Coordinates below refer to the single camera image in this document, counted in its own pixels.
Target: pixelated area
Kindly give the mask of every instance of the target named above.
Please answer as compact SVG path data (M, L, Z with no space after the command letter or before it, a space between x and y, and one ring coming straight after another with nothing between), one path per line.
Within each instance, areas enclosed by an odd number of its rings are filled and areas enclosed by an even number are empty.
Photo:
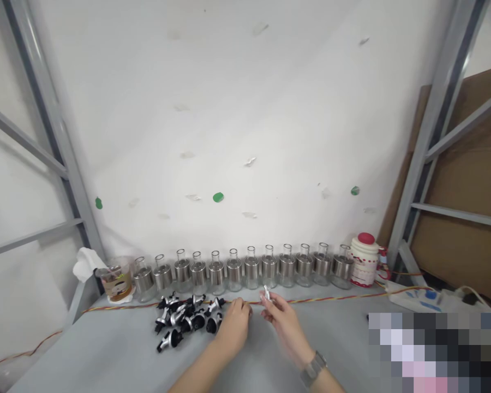
M491 313L370 313L382 391L491 392Z

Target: glass jar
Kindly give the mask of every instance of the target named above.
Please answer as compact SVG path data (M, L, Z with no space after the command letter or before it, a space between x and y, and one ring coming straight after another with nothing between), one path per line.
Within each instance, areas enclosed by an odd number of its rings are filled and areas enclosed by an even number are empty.
M296 283L302 287L313 285L313 257L309 254L309 245L302 243L296 254Z
M314 263L314 275L313 281L324 287L329 285L329 275L331 274L331 264L332 260L329 255L327 255L327 250L329 249L329 244L320 243L318 251L314 253L315 263Z
M209 264L209 278L211 279L211 287L209 291L213 295L221 295L225 291L224 287L224 264L220 261L220 252L213 251L211 253L213 261Z
M331 282L340 289L350 289L351 276L355 267L355 261L349 258L351 247L340 245L340 253L334 256Z
M148 302L158 295L154 284L154 276L151 267L146 263L145 257L135 259L136 272L133 276L136 286L136 299L140 303Z
M96 269L94 274L100 278L109 300L116 302L129 296L133 290L131 262L121 257L109 259L107 263L109 264L107 269Z
M274 247L266 245L266 253L262 256L262 282L268 288L277 286L278 258L274 256Z
M247 248L247 257L244 260L245 267L245 287L247 289L256 289L260 286L260 261L255 256L255 248Z
M193 295L203 295L207 292L206 263L202 260L202 253L193 253L193 263L191 264L191 280L193 281Z
M291 288L295 285L295 267L296 259L291 254L292 246L284 244L284 251L278 258L280 260L280 285L286 288Z
M157 267L153 270L154 282L158 289L158 294L163 297L169 297L172 295L173 288L173 275L171 273L171 265L164 263L164 255L159 254L154 258L154 262Z
M227 268L227 287L231 292L238 292L242 289L242 261L238 258L236 248L229 250L229 259L226 263Z
M175 262L176 273L176 290L178 293L191 291L193 284L191 282L191 270L189 269L189 258L185 257L183 248L176 252L178 260Z

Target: red lid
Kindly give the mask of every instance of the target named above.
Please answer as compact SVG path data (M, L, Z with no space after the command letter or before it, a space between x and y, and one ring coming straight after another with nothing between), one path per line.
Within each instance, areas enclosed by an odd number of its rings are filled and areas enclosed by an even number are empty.
M375 242L375 238L372 234L369 234L367 232L362 232L361 234L358 235L358 241L360 243L372 245Z

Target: left hand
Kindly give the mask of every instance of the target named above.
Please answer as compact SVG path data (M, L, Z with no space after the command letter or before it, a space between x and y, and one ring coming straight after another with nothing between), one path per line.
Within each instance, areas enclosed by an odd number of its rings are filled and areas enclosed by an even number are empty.
M225 313L214 343L229 360L240 352L246 342L251 314L253 314L251 306L241 297L234 299Z

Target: stainless steel cap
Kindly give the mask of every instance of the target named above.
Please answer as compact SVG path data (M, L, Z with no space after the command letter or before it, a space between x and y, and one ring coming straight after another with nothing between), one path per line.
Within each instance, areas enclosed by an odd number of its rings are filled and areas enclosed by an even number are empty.
M344 280L349 280L355 268L355 261L348 259L343 255L334 256L333 274Z
M282 277L295 275L296 258L293 255L280 254L280 274Z
M331 273L331 257L328 255L320 255L318 252L314 253L315 267L314 271L319 276L327 277Z
M206 283L206 263L196 261L191 264L191 278L193 285L204 285Z
M270 255L262 256L263 276L267 278L275 278L278 273L278 258Z
M173 275L171 273L171 265L164 264L156 267L153 270L154 281L157 284L158 290L164 290L169 288L171 283L173 282Z
M185 282L191 279L191 271L189 269L189 259L181 259L175 262L176 281Z
M228 280L239 283L242 279L242 261L239 259L228 259L225 265Z
M313 273L313 257L296 254L296 272L302 277L309 277Z
M143 267L133 276L135 279L136 290L139 293L146 292L154 286L153 273L150 267Z
M245 277L255 280L260 277L260 261L258 258L246 257L244 259Z
M221 285L224 282L224 264L221 261L209 264L209 278L212 285Z

